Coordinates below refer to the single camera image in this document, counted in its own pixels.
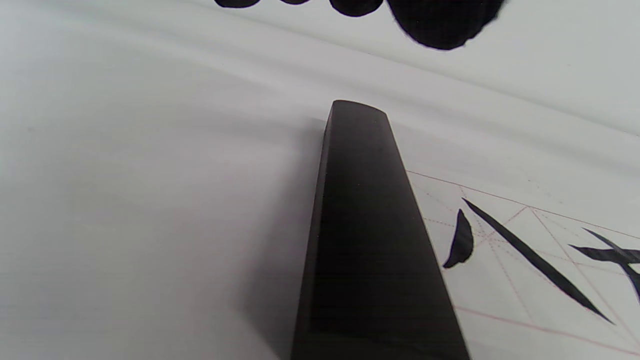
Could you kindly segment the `person's left hand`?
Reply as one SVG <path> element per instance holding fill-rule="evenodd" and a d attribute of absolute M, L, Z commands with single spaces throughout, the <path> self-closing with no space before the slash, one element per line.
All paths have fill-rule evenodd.
<path fill-rule="evenodd" d="M 213 0 L 227 9 L 246 9 L 260 0 Z M 495 21 L 507 0 L 329 0 L 348 18 L 362 18 L 386 3 L 398 27 L 412 41 L 441 51 L 460 48 Z"/>

